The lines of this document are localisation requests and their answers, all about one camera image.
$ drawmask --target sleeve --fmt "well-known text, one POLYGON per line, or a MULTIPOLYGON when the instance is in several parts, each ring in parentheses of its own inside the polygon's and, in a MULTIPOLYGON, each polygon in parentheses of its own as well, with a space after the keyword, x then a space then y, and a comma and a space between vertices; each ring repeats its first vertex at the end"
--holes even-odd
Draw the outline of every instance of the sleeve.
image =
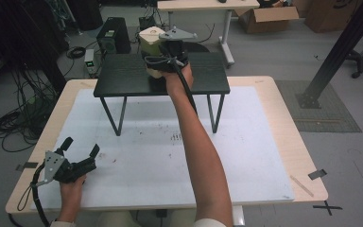
POLYGON ((75 223, 63 222, 63 221, 52 221, 50 227, 76 227, 75 223))
POLYGON ((214 219, 204 218, 196 221, 193 227, 226 227, 226 225, 214 219))

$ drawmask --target metal pole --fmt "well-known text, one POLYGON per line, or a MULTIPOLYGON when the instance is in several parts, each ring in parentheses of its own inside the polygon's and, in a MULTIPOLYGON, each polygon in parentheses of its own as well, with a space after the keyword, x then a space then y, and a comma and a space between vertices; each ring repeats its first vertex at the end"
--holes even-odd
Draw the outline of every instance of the metal pole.
POLYGON ((363 3, 353 16, 353 19, 341 33, 336 44, 326 57, 318 73, 314 76, 309 86, 303 94, 297 95, 297 99, 302 108, 320 108, 318 98, 337 72, 338 68, 346 60, 350 51, 363 36, 363 3))

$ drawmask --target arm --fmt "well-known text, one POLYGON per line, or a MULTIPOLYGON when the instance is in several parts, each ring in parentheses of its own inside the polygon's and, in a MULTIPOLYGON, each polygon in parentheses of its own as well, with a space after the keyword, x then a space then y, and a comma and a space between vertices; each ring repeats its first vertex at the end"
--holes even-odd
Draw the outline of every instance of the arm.
MULTIPOLYGON (((190 64, 181 71, 191 87, 193 76, 190 64)), ((216 148, 191 107, 179 77, 176 74, 163 74, 167 92, 179 118, 191 184, 196 197, 196 220, 212 218, 226 226, 232 226, 231 198, 216 148)))
POLYGON ((57 221, 75 222, 85 179, 86 175, 79 177, 74 183, 60 183, 61 210, 57 221))

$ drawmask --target desk leg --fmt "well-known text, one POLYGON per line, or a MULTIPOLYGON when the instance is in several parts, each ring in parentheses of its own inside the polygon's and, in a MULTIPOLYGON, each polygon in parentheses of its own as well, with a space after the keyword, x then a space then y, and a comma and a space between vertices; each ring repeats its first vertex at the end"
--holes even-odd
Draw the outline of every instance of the desk leg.
POLYGON ((234 59, 232 56, 232 52, 228 46, 228 34, 229 34, 229 25, 232 19, 232 10, 228 9, 225 15, 225 25, 223 27, 223 36, 219 37, 220 46, 222 47, 223 53, 225 54, 226 61, 228 63, 227 67, 230 68, 231 65, 234 64, 234 59))
POLYGON ((169 11, 167 13, 167 17, 169 18, 169 30, 171 30, 173 28, 173 12, 169 11))
POLYGON ((114 133, 117 136, 120 136, 120 132, 122 131, 123 118, 125 116, 126 103, 128 102, 128 98, 126 96, 123 98, 122 113, 120 114, 120 120, 119 120, 119 129, 114 124, 114 121, 113 121, 113 118, 111 115, 111 111, 109 110, 108 105, 106 104, 105 98, 101 97, 100 99, 101 99, 102 105, 104 106, 105 112, 109 118, 109 121, 111 121, 111 125, 114 129, 114 133))
POLYGON ((216 114, 216 121, 214 121, 214 114, 212 111, 212 104, 211 104, 211 97, 207 95, 208 100, 208 109, 209 109, 209 116, 211 117, 211 124, 212 124, 212 132, 217 132, 217 126, 219 125, 220 113, 222 112, 223 100, 225 99, 225 95, 220 95, 219 106, 217 107, 217 114, 216 114))

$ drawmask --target wooden table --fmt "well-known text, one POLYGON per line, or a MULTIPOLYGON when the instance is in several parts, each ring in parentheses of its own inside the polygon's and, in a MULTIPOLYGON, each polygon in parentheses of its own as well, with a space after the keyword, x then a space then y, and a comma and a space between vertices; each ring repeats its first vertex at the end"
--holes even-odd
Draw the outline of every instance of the wooden table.
MULTIPOLYGON (((254 86, 262 102, 266 118, 270 125, 285 170, 291 181, 295 194, 294 202, 325 201, 328 197, 321 178, 312 181, 308 174, 316 171, 314 163, 297 131, 288 109, 271 77, 228 77, 231 86, 254 86)), ((68 81, 60 99, 49 118, 43 134, 32 152, 29 162, 42 163, 46 150, 55 147, 61 128, 70 113, 76 95, 80 89, 94 89, 96 79, 75 79, 68 81)), ((26 208, 19 212, 17 204, 29 186, 34 168, 26 168, 16 184, 6 206, 11 214, 34 213, 29 209, 32 200, 28 200, 26 208)))
POLYGON ((228 46, 229 25, 232 18, 232 10, 234 9, 252 9, 258 8, 259 3, 256 0, 227 0, 226 3, 220 3, 217 0, 180 0, 180 1, 160 1, 158 2, 158 10, 167 11, 169 16, 169 27, 173 27, 174 11, 190 11, 190 10, 226 10, 223 36, 219 37, 220 45, 227 60, 227 67, 234 64, 231 50, 228 46))

